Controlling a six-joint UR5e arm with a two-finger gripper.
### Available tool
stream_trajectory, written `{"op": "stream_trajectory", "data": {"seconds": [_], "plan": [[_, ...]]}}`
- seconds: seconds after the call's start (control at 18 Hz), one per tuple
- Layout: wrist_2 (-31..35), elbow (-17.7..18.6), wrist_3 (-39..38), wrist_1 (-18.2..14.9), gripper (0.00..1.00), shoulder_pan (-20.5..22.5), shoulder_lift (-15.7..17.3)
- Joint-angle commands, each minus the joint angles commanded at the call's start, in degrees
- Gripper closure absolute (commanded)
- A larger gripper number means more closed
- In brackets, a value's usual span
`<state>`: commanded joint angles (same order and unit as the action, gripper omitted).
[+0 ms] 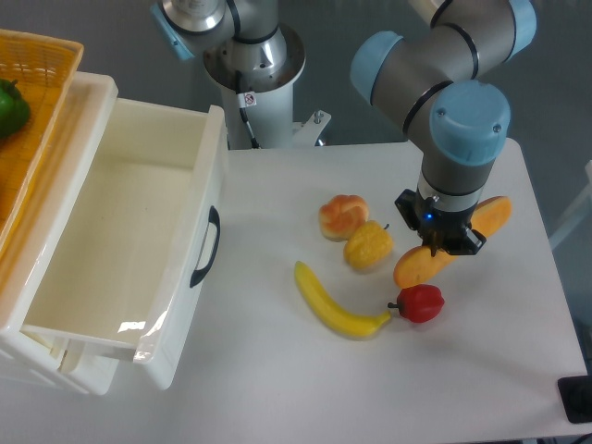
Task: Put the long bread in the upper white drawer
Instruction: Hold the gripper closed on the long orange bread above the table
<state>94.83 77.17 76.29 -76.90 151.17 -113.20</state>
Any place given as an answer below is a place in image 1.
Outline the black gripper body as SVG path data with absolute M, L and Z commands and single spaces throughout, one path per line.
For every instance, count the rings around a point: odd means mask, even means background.
M 445 195 L 423 197 L 419 190 L 405 190 L 395 201 L 408 228 L 416 231 L 423 246 L 430 249 L 430 234 L 438 234 L 438 250 L 450 255 L 475 255 L 487 238 L 472 225 L 476 203 L 462 204 L 462 209 L 450 209 Z

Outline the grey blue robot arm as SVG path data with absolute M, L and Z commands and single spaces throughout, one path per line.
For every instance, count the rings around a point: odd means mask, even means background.
M 392 31 L 355 53 L 351 84 L 423 155 L 417 186 L 396 200 L 432 253 L 476 254 L 487 233 L 476 207 L 511 120 L 506 97 L 479 77 L 529 45 L 528 1 L 417 1 L 430 31 L 408 42 Z M 234 149 L 292 141 L 292 85 L 302 73 L 300 37 L 275 1 L 158 1 L 152 15 L 182 60 L 199 56 L 223 95 Z

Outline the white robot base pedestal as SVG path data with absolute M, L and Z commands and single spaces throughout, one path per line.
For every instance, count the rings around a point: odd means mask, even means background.
M 264 41 L 236 38 L 206 51 L 204 67 L 218 87 L 231 150 L 315 146 L 331 119 L 315 110 L 303 122 L 293 119 L 294 83 L 306 55 L 295 30 L 280 24 Z

